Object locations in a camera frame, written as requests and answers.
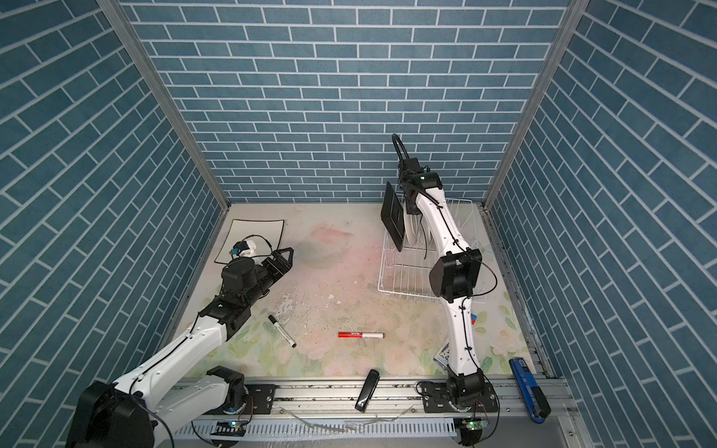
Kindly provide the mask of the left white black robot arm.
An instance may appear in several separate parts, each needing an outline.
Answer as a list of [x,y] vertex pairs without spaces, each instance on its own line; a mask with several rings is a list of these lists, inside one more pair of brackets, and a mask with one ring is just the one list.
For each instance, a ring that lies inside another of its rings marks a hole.
[[226,264],[220,293],[188,330],[132,371],[111,383],[96,381],[82,392],[66,446],[157,447],[206,412],[242,414],[249,397],[239,371],[218,366],[193,386],[170,391],[239,332],[252,306],[291,270],[293,255],[293,248],[280,248],[262,262],[239,256]]

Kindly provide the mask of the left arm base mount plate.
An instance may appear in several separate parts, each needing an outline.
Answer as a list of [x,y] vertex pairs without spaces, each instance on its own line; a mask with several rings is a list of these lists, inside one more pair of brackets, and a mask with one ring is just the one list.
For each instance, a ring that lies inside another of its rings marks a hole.
[[221,405],[218,408],[205,412],[206,416],[246,416],[257,414],[268,416],[274,406],[276,385],[249,384],[244,386],[243,397],[238,408],[229,408]]

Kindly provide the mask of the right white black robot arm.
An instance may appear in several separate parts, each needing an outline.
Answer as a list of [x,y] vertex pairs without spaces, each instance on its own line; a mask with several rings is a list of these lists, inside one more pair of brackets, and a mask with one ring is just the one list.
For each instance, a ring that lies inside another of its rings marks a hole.
[[397,153],[398,184],[403,199],[388,183],[381,209],[381,221],[395,248],[403,250],[407,237],[406,218],[418,216],[432,237],[438,259],[428,274],[434,296],[443,301],[449,324],[449,360],[446,387],[451,403],[457,408],[476,405],[485,393],[485,375],[474,349],[470,308],[474,297],[482,253],[471,248],[449,211],[444,185],[439,175],[411,157],[397,134],[391,136]]

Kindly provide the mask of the white square plate black rim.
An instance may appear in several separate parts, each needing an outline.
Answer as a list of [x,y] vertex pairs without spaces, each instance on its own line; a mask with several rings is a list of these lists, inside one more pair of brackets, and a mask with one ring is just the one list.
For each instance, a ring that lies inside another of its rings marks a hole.
[[284,226],[285,220],[232,220],[214,263],[224,265],[238,256],[235,245],[241,241],[248,244],[248,250],[242,252],[242,256],[263,261],[279,248]]

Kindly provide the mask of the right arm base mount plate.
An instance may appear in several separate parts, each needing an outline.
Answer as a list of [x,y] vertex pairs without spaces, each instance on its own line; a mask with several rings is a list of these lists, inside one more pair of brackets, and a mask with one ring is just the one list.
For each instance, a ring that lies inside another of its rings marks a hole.
[[499,397],[491,386],[487,386],[485,394],[466,404],[455,404],[450,399],[446,383],[419,381],[415,384],[415,392],[421,399],[426,414],[447,413],[496,413],[498,412]]

